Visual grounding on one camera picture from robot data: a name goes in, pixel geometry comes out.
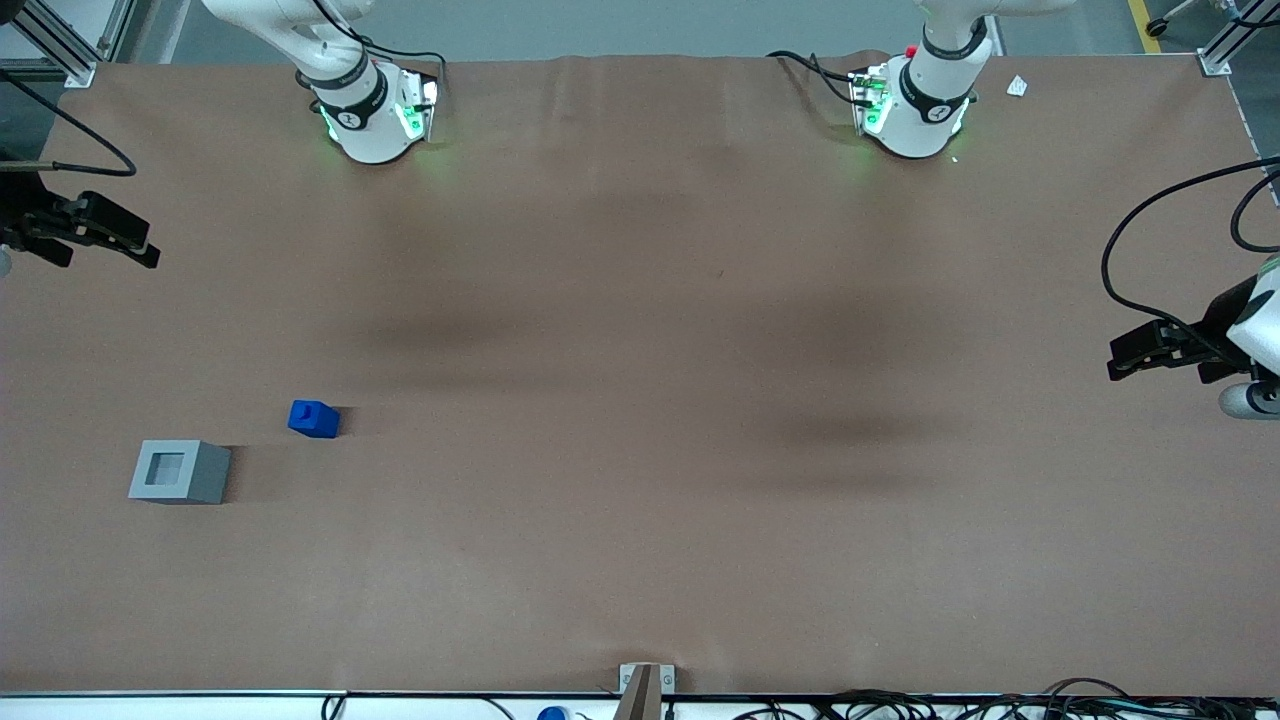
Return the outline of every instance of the white paper scrap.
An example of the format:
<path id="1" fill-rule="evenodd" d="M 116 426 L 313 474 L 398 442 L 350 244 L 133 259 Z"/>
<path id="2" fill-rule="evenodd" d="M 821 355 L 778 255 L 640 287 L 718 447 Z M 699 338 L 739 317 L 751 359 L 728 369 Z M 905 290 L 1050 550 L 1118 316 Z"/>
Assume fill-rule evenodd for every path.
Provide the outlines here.
<path id="1" fill-rule="evenodd" d="M 1023 79 L 1023 76 L 1014 76 L 1014 82 L 1009 83 L 1009 90 L 1005 92 L 1012 95 L 1014 97 L 1027 95 L 1027 81 Z"/>

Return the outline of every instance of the gray floor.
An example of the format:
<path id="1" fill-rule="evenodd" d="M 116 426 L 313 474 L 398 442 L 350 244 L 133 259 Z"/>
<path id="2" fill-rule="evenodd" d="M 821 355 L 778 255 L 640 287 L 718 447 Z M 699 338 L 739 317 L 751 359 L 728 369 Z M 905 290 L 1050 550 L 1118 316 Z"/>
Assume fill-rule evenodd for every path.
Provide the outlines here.
<path id="1" fill-rule="evenodd" d="M 1176 0 L 1148 0 L 1155 17 Z M 1190 51 L 1222 26 L 1208 3 L 1179 17 L 1165 51 Z M 906 0 L 563 0 L 532 3 L 422 3 L 381 0 L 356 23 L 380 44 L 430 49 L 453 60 L 529 60 L 562 55 L 763 55 L 792 49 L 844 55 L 877 47 L 896 51 L 919 37 L 920 15 Z M 1079 0 L 1048 18 L 1002 18 L 1010 55 L 1140 53 L 1125 3 Z M 134 61 L 271 64 L 284 59 L 252 35 L 214 18 L 200 0 L 154 0 L 138 18 Z M 1258 150 L 1280 154 L 1280 29 L 1263 32 L 1231 63 L 1233 85 Z M 37 83 L 50 97 L 58 83 Z M 35 156 L 52 118 L 12 87 L 0 86 L 0 145 Z"/>

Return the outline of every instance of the blue block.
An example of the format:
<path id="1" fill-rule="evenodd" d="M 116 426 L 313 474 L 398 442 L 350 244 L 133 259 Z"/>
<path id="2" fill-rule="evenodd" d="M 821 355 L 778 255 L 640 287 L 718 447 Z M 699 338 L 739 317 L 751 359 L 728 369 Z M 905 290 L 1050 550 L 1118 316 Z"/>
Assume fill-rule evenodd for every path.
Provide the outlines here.
<path id="1" fill-rule="evenodd" d="M 163 505 L 218 505 L 232 451 L 198 439 L 142 442 L 129 497 Z"/>
<path id="2" fill-rule="evenodd" d="M 289 429 L 307 437 L 333 439 L 340 421 L 338 411 L 319 400 L 294 400 L 289 410 Z"/>

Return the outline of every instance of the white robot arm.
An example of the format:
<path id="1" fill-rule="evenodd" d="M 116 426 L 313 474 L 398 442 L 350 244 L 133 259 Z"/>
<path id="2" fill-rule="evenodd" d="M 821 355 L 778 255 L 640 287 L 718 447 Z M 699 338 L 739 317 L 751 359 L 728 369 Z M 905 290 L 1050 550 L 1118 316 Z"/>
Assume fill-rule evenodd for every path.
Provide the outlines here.
<path id="1" fill-rule="evenodd" d="M 986 15 L 1041 15 L 1075 0 L 911 0 L 924 12 L 919 50 L 855 78 L 860 132 L 904 158 L 937 154 L 960 131 L 973 82 L 991 58 Z"/>
<path id="2" fill-rule="evenodd" d="M 374 0 L 204 1 L 215 17 L 261 37 L 298 67 L 320 99 L 329 137 L 353 160 L 394 160 L 430 131 L 434 78 L 424 82 L 419 73 L 370 58 L 346 26 Z"/>
<path id="3" fill-rule="evenodd" d="M 1249 301 L 1226 338 L 1253 360 L 1253 382 L 1222 391 L 1217 404 L 1242 420 L 1280 420 L 1280 255 L 1258 272 Z"/>
<path id="4" fill-rule="evenodd" d="M 1197 365 L 1206 384 L 1247 374 L 1251 382 L 1219 396 L 1222 413 L 1242 420 L 1280 420 L 1280 255 L 1215 297 L 1190 328 L 1196 336 L 1161 318 L 1112 340 L 1111 379 L 1185 365 Z"/>

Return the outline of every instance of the square hole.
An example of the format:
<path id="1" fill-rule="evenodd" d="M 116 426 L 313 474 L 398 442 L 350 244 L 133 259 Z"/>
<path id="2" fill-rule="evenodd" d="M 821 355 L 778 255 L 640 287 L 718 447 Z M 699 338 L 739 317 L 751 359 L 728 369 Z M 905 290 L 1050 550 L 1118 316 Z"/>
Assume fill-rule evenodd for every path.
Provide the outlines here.
<path id="1" fill-rule="evenodd" d="M 147 469 L 148 486 L 175 486 L 182 474 L 182 452 L 156 452 L 151 456 L 151 468 Z"/>

